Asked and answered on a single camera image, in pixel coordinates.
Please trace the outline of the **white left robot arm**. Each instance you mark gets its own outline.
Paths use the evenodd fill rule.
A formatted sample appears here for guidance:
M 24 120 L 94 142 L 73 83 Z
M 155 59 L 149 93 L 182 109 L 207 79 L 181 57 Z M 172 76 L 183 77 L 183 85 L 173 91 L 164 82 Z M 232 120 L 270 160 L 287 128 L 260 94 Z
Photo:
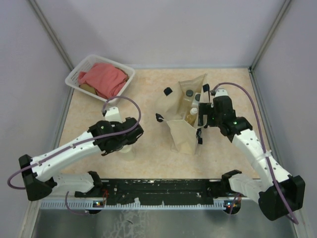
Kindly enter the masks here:
M 72 163 L 94 153 L 102 156 L 134 144 L 144 133 L 135 118 L 124 122 L 101 120 L 87 131 L 63 146 L 41 156 L 27 154 L 19 158 L 27 198 L 30 201 L 43 199 L 53 192 L 74 191 L 99 196 L 103 184 L 95 172 L 83 176 L 63 176 L 60 171 Z

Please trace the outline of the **cream canvas tote bag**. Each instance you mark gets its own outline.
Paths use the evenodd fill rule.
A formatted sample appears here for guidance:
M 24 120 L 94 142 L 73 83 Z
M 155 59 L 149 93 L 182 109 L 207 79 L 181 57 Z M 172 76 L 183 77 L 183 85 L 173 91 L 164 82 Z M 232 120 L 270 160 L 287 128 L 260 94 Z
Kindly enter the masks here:
M 173 139 L 172 150 L 179 153 L 195 155 L 197 147 L 202 144 L 202 128 L 198 126 L 198 116 L 193 126 L 185 121 L 185 116 L 197 104 L 186 104 L 183 100 L 185 92 L 191 89 L 200 93 L 199 103 L 209 103 L 210 86 L 207 83 L 207 74 L 202 74 L 192 80 L 179 81 L 171 87 L 164 89 L 156 100 L 155 113 L 158 122 L 167 123 Z

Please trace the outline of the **amber liquid bottle white cap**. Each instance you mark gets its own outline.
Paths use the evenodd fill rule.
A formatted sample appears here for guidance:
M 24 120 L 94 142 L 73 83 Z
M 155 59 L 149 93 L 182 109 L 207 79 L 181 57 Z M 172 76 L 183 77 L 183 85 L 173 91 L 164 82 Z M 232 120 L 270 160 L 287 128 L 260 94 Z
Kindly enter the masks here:
M 185 121 L 193 126 L 195 121 L 196 121 L 196 118 L 197 118 L 197 115 L 198 115 L 198 109 L 197 108 L 191 108 L 188 113 L 186 114 L 185 116 Z

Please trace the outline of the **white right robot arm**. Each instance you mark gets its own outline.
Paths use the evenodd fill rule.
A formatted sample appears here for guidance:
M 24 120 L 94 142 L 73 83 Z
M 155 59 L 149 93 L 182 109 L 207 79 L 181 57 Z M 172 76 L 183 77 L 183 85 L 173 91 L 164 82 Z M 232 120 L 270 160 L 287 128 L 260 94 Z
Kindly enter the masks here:
M 240 149 L 258 173 L 260 181 L 230 171 L 222 176 L 222 192 L 227 196 L 241 193 L 256 202 L 271 221 L 303 207 L 305 182 L 292 176 L 272 156 L 263 151 L 252 125 L 245 117 L 237 117 L 229 96 L 214 97 L 211 103 L 199 103 L 198 125 L 218 127 L 220 133 Z

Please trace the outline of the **clear bottle grey cap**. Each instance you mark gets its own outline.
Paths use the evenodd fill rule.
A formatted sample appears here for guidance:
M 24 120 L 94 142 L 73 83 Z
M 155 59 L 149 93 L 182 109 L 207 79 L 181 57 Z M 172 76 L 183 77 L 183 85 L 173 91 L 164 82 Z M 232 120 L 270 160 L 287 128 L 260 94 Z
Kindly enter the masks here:
M 193 98 L 194 98 L 194 91 L 191 89 L 188 89 L 184 94 L 184 98 L 183 98 L 184 102 L 190 105 L 192 104 Z

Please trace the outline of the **white bottle grey cap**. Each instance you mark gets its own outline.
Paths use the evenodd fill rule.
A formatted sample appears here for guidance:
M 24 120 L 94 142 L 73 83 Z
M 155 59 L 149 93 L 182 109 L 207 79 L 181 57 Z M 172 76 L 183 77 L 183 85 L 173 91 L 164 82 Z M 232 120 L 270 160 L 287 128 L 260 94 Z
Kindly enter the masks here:
M 200 97 L 201 97 L 201 94 L 200 93 L 196 93 L 195 94 L 195 97 L 194 97 L 194 100 L 193 100 L 193 104 L 199 104 L 200 102 Z

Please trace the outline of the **cream bottle round cap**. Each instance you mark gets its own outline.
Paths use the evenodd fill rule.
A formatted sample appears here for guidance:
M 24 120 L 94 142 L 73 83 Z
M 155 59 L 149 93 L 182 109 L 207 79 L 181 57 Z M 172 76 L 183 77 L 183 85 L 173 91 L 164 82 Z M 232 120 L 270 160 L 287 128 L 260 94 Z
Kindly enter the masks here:
M 135 151 L 132 145 L 125 145 L 118 152 L 121 158 L 126 161 L 133 161 L 135 159 Z

